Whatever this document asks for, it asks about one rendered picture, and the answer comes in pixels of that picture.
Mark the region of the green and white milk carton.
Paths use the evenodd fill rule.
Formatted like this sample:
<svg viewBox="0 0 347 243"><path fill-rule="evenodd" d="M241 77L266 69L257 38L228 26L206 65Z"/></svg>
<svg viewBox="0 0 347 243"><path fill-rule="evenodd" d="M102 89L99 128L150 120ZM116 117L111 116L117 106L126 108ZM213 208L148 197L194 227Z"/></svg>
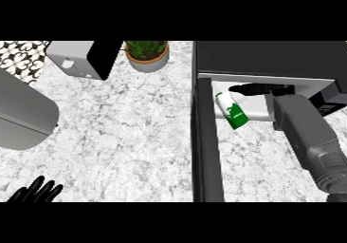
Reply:
<svg viewBox="0 0 347 243"><path fill-rule="evenodd" d="M216 94L216 104L234 130L247 124L250 118L228 92Z"/></svg>

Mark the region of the black microwave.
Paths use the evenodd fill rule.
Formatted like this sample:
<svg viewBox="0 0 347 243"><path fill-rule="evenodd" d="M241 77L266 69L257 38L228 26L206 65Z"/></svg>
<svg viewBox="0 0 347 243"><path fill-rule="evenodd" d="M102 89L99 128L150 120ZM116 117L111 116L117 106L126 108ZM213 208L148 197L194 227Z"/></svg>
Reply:
<svg viewBox="0 0 347 243"><path fill-rule="evenodd" d="M197 41L194 76L221 93L241 84L280 84L306 96L320 113L347 106L347 44L343 41Z"/></svg>

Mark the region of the green plant in grey pot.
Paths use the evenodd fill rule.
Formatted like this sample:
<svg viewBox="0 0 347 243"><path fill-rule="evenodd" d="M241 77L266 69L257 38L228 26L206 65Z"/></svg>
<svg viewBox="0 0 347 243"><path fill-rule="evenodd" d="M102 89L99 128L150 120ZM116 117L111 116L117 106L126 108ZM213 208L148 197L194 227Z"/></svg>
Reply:
<svg viewBox="0 0 347 243"><path fill-rule="evenodd" d="M126 57L132 67L144 73L158 71L170 60L167 41L126 41Z"/></svg>

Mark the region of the dark grey microwave door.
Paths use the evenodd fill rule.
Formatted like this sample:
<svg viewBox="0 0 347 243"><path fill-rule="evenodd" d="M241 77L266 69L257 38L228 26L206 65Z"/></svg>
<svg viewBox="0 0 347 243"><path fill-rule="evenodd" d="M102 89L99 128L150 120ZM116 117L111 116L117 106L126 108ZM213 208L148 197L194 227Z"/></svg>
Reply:
<svg viewBox="0 0 347 243"><path fill-rule="evenodd" d="M225 188L210 78L200 78L197 80L192 94L191 140L194 201L223 202Z"/></svg>

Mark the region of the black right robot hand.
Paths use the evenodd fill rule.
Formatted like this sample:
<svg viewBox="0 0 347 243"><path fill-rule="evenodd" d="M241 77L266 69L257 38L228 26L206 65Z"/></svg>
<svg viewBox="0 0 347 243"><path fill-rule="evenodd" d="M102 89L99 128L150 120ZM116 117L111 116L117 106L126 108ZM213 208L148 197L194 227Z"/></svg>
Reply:
<svg viewBox="0 0 347 243"><path fill-rule="evenodd" d="M291 95L294 93L294 86L290 84L243 84L232 86L228 90L246 96L272 94L278 97Z"/></svg>

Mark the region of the large grey rounded appliance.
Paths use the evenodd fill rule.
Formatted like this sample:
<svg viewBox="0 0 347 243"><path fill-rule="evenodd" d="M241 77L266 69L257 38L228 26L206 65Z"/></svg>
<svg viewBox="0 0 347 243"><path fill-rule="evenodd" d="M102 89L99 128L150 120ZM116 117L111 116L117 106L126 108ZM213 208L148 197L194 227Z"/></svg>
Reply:
<svg viewBox="0 0 347 243"><path fill-rule="evenodd" d="M27 150L52 135L55 102L0 67L0 147Z"/></svg>

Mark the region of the grey and black toaster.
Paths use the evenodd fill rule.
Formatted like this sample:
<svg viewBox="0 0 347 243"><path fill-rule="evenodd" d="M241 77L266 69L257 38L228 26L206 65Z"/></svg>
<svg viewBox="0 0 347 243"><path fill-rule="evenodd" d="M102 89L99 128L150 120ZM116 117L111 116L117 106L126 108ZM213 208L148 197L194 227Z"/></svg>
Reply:
<svg viewBox="0 0 347 243"><path fill-rule="evenodd" d="M52 41L45 53L68 76L107 80L123 40Z"/></svg>

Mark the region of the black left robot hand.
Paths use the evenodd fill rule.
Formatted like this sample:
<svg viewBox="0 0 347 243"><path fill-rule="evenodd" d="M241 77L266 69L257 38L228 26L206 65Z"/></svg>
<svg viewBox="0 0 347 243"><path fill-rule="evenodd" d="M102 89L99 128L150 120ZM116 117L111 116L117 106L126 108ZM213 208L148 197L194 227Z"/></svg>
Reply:
<svg viewBox="0 0 347 243"><path fill-rule="evenodd" d="M15 191L9 202L52 202L62 191L62 184L55 184L54 180L45 181L45 176L39 176L28 187Z"/></svg>

